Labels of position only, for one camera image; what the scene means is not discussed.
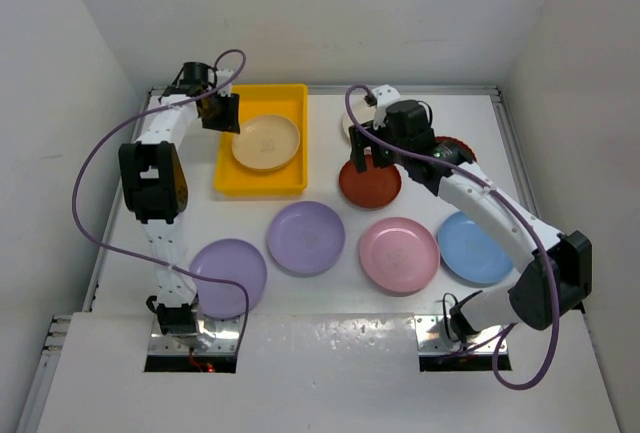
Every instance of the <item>white wall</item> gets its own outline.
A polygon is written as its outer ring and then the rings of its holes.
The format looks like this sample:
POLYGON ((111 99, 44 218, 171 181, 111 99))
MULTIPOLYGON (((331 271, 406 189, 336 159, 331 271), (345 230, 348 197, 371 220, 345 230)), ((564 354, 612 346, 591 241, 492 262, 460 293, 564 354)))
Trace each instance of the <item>white wall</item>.
POLYGON ((640 0, 548 0, 507 100, 542 214, 594 244, 587 302, 625 431, 640 431, 640 0))
MULTIPOLYGON (((140 103, 80 0, 0 0, 0 11, 0 431, 8 432, 51 315, 82 306, 95 258, 71 221, 76 172, 140 103)), ((83 217, 100 234, 115 149, 82 193, 83 217)))
POLYGON ((243 81, 492 83, 544 0, 83 0, 138 88, 241 46, 243 81))

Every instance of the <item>yellow container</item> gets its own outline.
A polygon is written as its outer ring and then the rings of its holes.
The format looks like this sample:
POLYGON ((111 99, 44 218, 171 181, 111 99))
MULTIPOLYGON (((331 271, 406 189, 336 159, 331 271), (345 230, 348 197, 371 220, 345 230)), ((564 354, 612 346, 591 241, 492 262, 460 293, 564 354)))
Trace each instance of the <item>yellow container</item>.
POLYGON ((244 167, 231 151, 233 133, 223 133, 213 187, 228 196, 293 196, 307 187, 307 86, 234 85, 240 95, 242 124, 260 115, 280 115, 293 121, 300 131, 300 147, 293 160, 274 171, 244 167))

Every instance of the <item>blue plate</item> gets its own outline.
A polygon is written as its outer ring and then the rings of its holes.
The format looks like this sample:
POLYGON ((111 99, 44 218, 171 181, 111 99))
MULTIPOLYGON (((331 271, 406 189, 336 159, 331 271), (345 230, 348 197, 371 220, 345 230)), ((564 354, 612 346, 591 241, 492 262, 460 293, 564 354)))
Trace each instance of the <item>blue plate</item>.
POLYGON ((513 269, 504 250, 461 211, 444 222, 438 245, 447 266, 473 283, 498 283, 513 269))

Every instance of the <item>table top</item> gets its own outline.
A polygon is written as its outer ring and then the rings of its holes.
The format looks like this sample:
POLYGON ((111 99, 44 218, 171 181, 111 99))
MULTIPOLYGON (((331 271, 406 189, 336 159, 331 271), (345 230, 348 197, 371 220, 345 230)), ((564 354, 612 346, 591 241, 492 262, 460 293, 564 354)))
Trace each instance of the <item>table top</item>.
MULTIPOLYGON (((434 112, 436 134, 460 138, 476 153, 483 170, 508 194, 517 197, 509 162, 488 95, 407 95, 427 101, 434 112)), ((354 95, 354 101, 361 101, 354 95)), ((192 125, 179 149, 189 185, 185 212, 185 238, 189 249, 181 266, 204 246, 223 238, 248 241, 263 254, 268 266, 264 296, 252 314, 326 313, 437 313, 443 293, 464 298, 477 289, 457 278, 444 265, 422 291, 404 297, 390 296, 374 286, 362 272, 357 247, 362 234, 376 221, 407 217, 424 225, 434 235, 456 209, 435 198, 413 182, 400 168, 402 190, 387 207, 367 211, 352 206, 338 185, 340 169, 349 158, 349 144, 341 129, 342 95, 309 97, 309 184, 301 197, 280 200, 222 198, 212 189, 219 134, 192 125), (344 222, 346 244, 339 261, 314 278, 296 278, 286 273, 269 254, 266 232, 278 211, 299 200, 315 200, 333 208, 344 222)), ((110 243, 149 253, 140 225, 121 200, 110 243)), ((107 253, 96 292, 93 311, 98 313, 142 313, 145 299, 156 292, 154 266, 107 253)), ((504 281, 515 281, 516 272, 504 281)))
MULTIPOLYGON (((515 197, 488 95, 419 95, 434 110, 440 135, 472 146, 484 171, 515 197)), ((342 97, 309 98, 309 186, 344 221, 340 261, 315 278, 284 273, 266 249, 271 218, 297 199, 223 200, 211 188, 217 135, 191 128, 179 155, 190 188, 186 262, 207 243, 241 238, 268 264, 265 295, 251 312, 236 374, 144 373, 155 292, 153 266, 114 254, 101 263, 91 313, 77 313, 39 426, 67 431, 541 431, 617 432, 582 315, 562 318, 555 361, 533 390, 513 392, 490 372, 420 373, 413 313, 439 311, 445 291, 462 298, 477 288, 440 269, 411 296, 381 293, 364 277, 360 235, 389 216, 413 218, 432 232, 455 210, 403 174, 398 198, 378 211, 342 198, 338 173, 349 155, 341 132, 342 97)), ((140 225, 122 201, 109 241, 147 252, 140 225)), ((514 273, 507 280, 514 279, 514 273)), ((549 332, 517 327, 509 337, 512 381, 530 378, 549 332)))

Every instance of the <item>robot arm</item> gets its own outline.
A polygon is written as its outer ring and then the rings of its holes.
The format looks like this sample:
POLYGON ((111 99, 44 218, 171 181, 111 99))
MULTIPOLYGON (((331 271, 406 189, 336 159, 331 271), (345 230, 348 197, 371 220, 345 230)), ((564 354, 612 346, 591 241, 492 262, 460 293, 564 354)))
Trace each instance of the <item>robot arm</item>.
MULTIPOLYGON (((160 102, 171 105, 201 95, 232 73, 203 63, 185 63, 160 102)), ((189 193, 177 149, 187 129, 200 118, 205 129, 239 133, 238 105, 239 97, 228 85, 212 97, 158 113, 135 142, 121 145, 118 156, 125 203, 141 222, 155 258, 175 265, 186 253, 182 213, 189 193)), ((196 288, 190 278, 168 268, 158 267, 156 274, 162 325, 172 312, 190 309, 196 288)))
POLYGON ((464 342, 489 326, 518 322, 543 330, 552 321, 547 273, 538 249, 513 213, 489 194, 492 189, 500 191, 540 237, 554 269, 560 313, 566 313, 589 295, 591 243, 582 233, 564 235, 493 186, 466 145, 450 138, 436 138, 431 127, 432 112, 425 103, 401 100, 389 85, 372 90, 365 101, 376 106, 374 120, 363 124, 370 134, 404 150, 459 166, 490 185, 484 188, 450 167, 394 153, 366 138, 354 126, 349 130, 351 159, 358 171, 366 170, 365 148, 371 148, 375 167, 401 165, 411 179, 474 220, 505 250, 521 273, 515 284, 477 291, 451 308, 450 325, 457 339, 464 342))

